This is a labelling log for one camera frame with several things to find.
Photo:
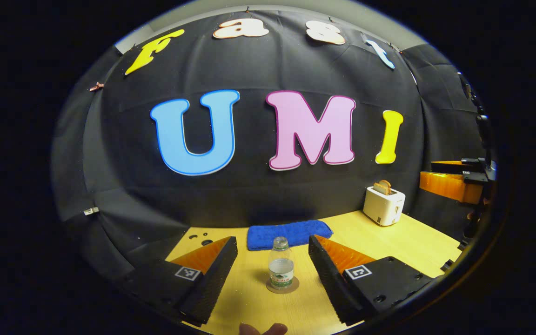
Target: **coaster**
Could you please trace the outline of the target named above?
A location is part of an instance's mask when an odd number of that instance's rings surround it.
[[[293,277],[293,283],[288,287],[288,288],[285,288],[284,290],[277,290],[275,288],[273,288],[271,285],[270,285],[270,279],[268,279],[266,281],[266,288],[268,288],[270,291],[274,292],[274,293],[278,293],[280,295],[284,295],[285,293],[291,293],[292,291],[296,290],[297,288],[299,288],[299,280],[297,279],[296,276]]]

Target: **bottle label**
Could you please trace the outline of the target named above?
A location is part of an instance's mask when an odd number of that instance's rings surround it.
[[[285,288],[293,283],[293,271],[277,273],[270,270],[270,284],[278,288]]]

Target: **white toaster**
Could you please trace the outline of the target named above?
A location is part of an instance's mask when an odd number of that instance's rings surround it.
[[[365,193],[363,212],[381,226],[392,225],[400,220],[404,198],[404,193],[395,189],[390,189],[390,195],[385,195],[370,186]]]

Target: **small white tag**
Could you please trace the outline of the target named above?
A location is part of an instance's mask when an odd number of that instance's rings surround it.
[[[175,276],[178,276],[183,279],[194,281],[196,277],[200,274],[200,270],[181,267],[179,271],[176,272]]]
[[[93,213],[98,213],[98,207],[88,208],[84,211],[84,215],[90,215]]]
[[[372,274],[372,272],[368,268],[366,268],[365,265],[359,265],[358,267],[346,269],[345,272],[347,272],[347,274],[349,275],[349,277],[351,277],[352,280]]]

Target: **yellow letter f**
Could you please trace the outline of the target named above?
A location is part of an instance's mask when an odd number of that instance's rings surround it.
[[[142,47],[142,51],[140,52],[140,55],[136,58],[132,66],[128,68],[127,71],[125,71],[125,75],[131,74],[135,70],[138,70],[142,66],[146,66],[148,63],[153,61],[154,57],[152,57],[153,51],[155,53],[159,53],[162,51],[167,44],[170,42],[171,37],[177,37],[181,36],[185,30],[179,29],[176,32],[172,32],[170,34],[167,34],[165,36],[162,36],[161,38],[157,38],[152,42],[147,43]]]

